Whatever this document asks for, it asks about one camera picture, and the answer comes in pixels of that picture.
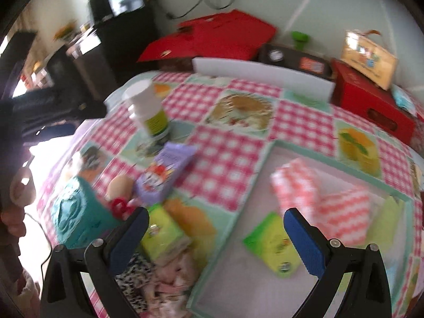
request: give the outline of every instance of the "teal container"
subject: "teal container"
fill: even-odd
[[[101,205],[90,184],[81,177],[66,184],[50,213],[58,241],[67,248],[84,248],[122,223]]]

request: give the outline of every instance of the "green package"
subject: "green package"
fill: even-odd
[[[243,243],[280,277],[290,277],[301,263],[283,219],[275,212],[268,214]]]
[[[396,200],[389,196],[385,199],[383,207],[381,207],[377,216],[372,221],[367,231],[365,244],[357,246],[358,248],[366,248],[369,244],[377,244],[382,255],[390,250],[393,245],[393,239],[399,224],[399,218],[405,203],[402,200]],[[347,289],[352,273],[343,275],[338,291],[343,292]]]
[[[154,204],[148,211],[149,228],[141,239],[141,245],[151,261],[163,266],[190,245],[191,239],[185,235],[161,204]]]

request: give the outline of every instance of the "white wall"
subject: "white wall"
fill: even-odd
[[[39,0],[38,14],[59,20],[72,16],[80,25],[88,20],[87,1]],[[190,9],[197,0],[160,1],[165,9],[178,15]],[[278,42],[290,44],[290,31],[302,31],[312,37],[309,50],[337,58],[341,54],[346,29],[378,29],[389,50],[399,58],[395,83],[411,89],[424,102],[424,35],[408,11],[396,0],[236,0],[226,10],[232,8],[277,26]],[[180,21],[215,12],[202,3],[187,17],[170,21],[156,10],[156,22],[164,35],[175,31]],[[46,21],[43,35],[49,35],[51,32],[48,30],[57,24],[60,23]],[[372,36],[372,39],[382,44],[378,36]]]

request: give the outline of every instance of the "egg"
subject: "egg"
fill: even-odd
[[[134,180],[127,175],[117,175],[113,178],[106,191],[106,197],[112,201],[115,198],[123,198],[129,201],[132,196]]]

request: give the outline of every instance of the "window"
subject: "window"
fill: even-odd
[[[7,44],[8,44],[8,40],[7,40],[7,37],[5,37],[3,39],[3,42],[0,45],[0,56],[1,56],[1,54],[3,54],[3,51],[7,47]],[[27,91],[27,89],[25,87],[25,84],[23,83],[22,80],[19,80],[18,85],[16,86],[15,90],[13,91],[12,97],[20,96],[20,95],[24,94],[26,91]]]

